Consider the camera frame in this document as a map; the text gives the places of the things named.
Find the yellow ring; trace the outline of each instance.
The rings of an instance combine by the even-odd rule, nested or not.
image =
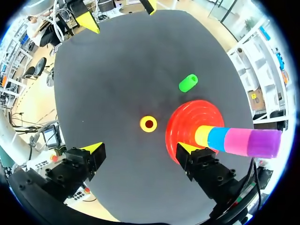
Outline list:
[[[152,123],[153,123],[153,126],[151,128],[146,127],[146,122],[149,120],[152,121]],[[140,120],[140,126],[143,131],[149,133],[149,132],[153,132],[158,127],[158,123],[153,116],[144,116]]]

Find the chair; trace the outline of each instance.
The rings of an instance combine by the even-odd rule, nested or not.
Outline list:
[[[45,70],[49,66],[46,66],[47,59],[45,57],[41,58],[35,67],[29,67],[26,72],[22,75],[22,79],[38,79],[43,73],[49,75],[49,72]]]

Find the wooden floor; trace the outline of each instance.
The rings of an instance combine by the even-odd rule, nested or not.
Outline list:
[[[171,0],[161,0],[161,3],[170,7],[172,5]],[[116,1],[116,4],[125,4],[125,0]],[[225,51],[230,50],[237,42],[230,32],[217,20],[208,18],[209,12],[191,0],[180,0],[178,1],[177,10],[183,10],[190,13],[200,23],[202,23],[210,33],[218,40]],[[143,11],[144,8],[141,4],[124,6],[122,13],[139,12]],[[83,28],[75,30],[75,33],[82,31]],[[42,58],[47,58],[47,65],[54,63],[55,56],[49,56],[51,47],[39,47],[33,55],[33,60],[29,66],[35,66],[36,63]],[[49,88],[46,85],[46,76],[41,76],[36,81],[28,80],[27,89],[20,98],[17,99],[13,113],[24,113],[22,119],[27,122],[45,122],[54,120],[57,112],[55,106],[54,87]],[[13,120],[16,125],[21,125],[20,120]],[[29,135],[22,135],[25,141],[29,141]],[[74,209],[86,213],[88,215],[102,218],[106,220],[117,221],[98,201],[93,202],[81,202],[73,207]]]

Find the red plastic base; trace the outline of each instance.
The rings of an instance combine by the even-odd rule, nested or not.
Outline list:
[[[224,127],[220,111],[208,101],[195,100],[179,106],[168,121],[165,131],[165,144],[170,157],[176,159],[178,142],[203,148],[195,142],[195,133],[201,125]]]

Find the control panel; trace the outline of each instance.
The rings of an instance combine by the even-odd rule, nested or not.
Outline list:
[[[73,195],[67,198],[64,201],[64,204],[66,205],[74,205],[78,202],[81,202],[83,200],[87,200],[90,197],[90,189],[88,187],[80,187],[78,188],[77,192]]]

